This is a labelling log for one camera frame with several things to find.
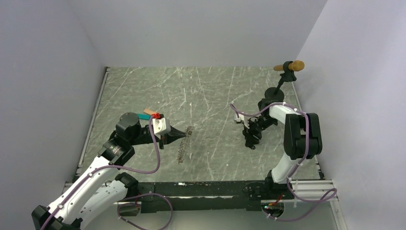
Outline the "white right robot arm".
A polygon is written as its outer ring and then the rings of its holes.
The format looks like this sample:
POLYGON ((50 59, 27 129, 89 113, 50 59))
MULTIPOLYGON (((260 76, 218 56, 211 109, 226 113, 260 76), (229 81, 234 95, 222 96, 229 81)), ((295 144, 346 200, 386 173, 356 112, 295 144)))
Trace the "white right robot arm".
POLYGON ((270 199, 282 194, 282 184, 290 182, 301 165, 321 153, 318 115, 302 112, 286 102, 262 99, 259 112, 254 115, 236 112, 234 121, 243 124, 245 146, 252 150, 259 144, 265 129, 278 124, 284 126, 284 154, 265 178, 264 193, 270 199))

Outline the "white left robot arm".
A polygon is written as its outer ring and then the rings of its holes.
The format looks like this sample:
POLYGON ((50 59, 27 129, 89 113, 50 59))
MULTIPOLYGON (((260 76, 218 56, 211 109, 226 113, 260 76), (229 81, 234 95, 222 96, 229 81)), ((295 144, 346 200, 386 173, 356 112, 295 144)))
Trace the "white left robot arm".
POLYGON ((103 144, 86 171, 48 206, 39 205, 32 212, 37 230, 79 230, 95 218, 104 207, 119 200, 132 201, 138 193, 138 181, 127 171, 153 174, 160 168, 160 153, 164 145, 187 137, 187 133, 172 127, 162 114, 149 116, 142 127, 136 113, 121 115, 114 131, 103 144), (135 145, 152 143, 157 165, 150 171, 126 167, 135 154, 135 145))

